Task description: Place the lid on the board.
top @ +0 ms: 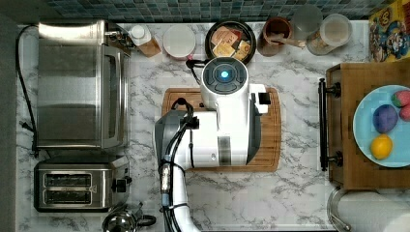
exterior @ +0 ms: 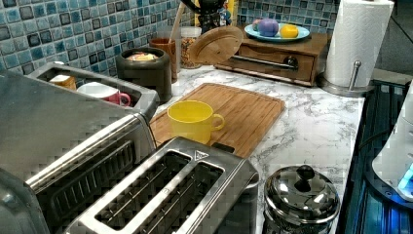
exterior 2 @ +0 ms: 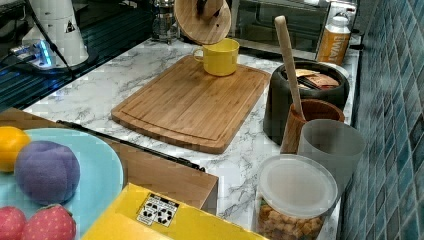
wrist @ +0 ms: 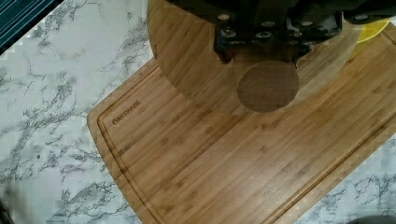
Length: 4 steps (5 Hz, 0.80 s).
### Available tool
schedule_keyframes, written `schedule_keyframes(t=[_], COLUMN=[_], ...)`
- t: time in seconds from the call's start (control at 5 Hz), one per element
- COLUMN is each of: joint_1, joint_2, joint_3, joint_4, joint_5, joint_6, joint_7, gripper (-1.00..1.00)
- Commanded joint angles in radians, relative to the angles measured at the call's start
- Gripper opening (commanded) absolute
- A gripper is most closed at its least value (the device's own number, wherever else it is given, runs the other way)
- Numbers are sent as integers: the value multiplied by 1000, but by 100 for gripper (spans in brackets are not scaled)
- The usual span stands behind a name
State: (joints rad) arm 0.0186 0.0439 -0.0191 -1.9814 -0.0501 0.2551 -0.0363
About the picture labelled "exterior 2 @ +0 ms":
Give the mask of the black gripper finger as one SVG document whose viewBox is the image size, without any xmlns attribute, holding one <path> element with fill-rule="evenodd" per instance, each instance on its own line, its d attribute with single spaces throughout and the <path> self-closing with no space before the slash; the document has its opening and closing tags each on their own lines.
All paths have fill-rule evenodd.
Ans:
<svg viewBox="0 0 424 240">
<path fill-rule="evenodd" d="M 197 0 L 197 15 L 202 19 L 212 18 L 223 6 L 223 0 Z"/>
</svg>

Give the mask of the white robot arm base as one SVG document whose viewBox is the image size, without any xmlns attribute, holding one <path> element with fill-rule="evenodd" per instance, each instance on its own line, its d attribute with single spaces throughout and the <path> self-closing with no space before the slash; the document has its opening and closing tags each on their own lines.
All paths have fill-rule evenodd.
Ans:
<svg viewBox="0 0 424 240">
<path fill-rule="evenodd" d="M 10 52 L 40 70 L 76 67 L 89 59 L 72 0 L 26 0 L 34 26 Z"/>
</svg>

